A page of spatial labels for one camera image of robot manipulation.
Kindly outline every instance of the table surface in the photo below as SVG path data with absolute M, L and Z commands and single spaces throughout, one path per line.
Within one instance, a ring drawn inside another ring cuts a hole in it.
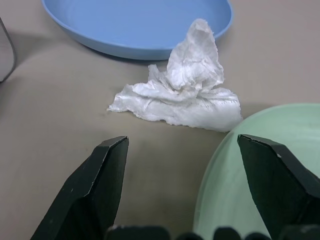
M 231 3 L 233 24 L 217 46 L 224 86 L 243 116 L 319 102 L 320 1 Z M 0 86 L 0 239 L 28 240 L 94 147 L 123 135 L 130 144 L 116 223 L 190 231 L 202 176 L 225 134 L 106 112 L 125 84 L 147 81 L 150 62 L 78 44 L 40 0 L 1 0 L 0 16 L 18 55 Z

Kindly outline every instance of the light green bowl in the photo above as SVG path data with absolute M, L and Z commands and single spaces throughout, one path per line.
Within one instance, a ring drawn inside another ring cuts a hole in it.
M 238 134 L 286 145 L 301 163 L 320 176 L 320 104 L 268 108 L 245 119 L 215 151 L 205 171 L 195 207 L 193 231 L 211 240 L 218 227 L 231 226 L 242 237 L 269 235 L 249 190 Z

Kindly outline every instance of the crumpled white tissue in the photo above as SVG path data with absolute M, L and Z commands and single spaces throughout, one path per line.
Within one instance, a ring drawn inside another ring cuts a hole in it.
M 148 121 L 219 132 L 230 131 L 243 120 L 237 95 L 214 88 L 224 82 L 224 69 L 205 20 L 192 23 L 185 40 L 172 50 L 165 72 L 156 65 L 148 68 L 148 82 L 126 85 L 109 111 L 131 111 Z

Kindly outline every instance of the black plastic part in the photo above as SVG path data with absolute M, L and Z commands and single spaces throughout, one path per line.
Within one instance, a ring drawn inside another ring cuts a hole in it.
M 215 230 L 213 240 L 241 240 L 239 233 L 232 227 L 219 227 Z
M 65 181 L 31 240 L 102 240 L 114 224 L 129 140 L 102 142 Z
M 272 239 L 287 225 L 320 224 L 320 182 L 283 144 L 239 135 L 256 207 Z
M 284 228 L 279 240 L 319 240 L 319 225 L 291 225 Z
M 114 226 L 104 240 L 170 240 L 170 235 L 161 226 Z

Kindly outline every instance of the paper towel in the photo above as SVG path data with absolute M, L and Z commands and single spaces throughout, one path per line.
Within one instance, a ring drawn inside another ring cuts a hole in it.
M 172 50 L 166 71 L 156 65 L 148 68 L 148 82 L 126 85 L 108 111 L 130 111 L 148 121 L 219 132 L 230 131 L 243 120 L 237 95 L 214 88 L 224 82 L 224 69 L 205 20 L 192 23 L 185 40 Z

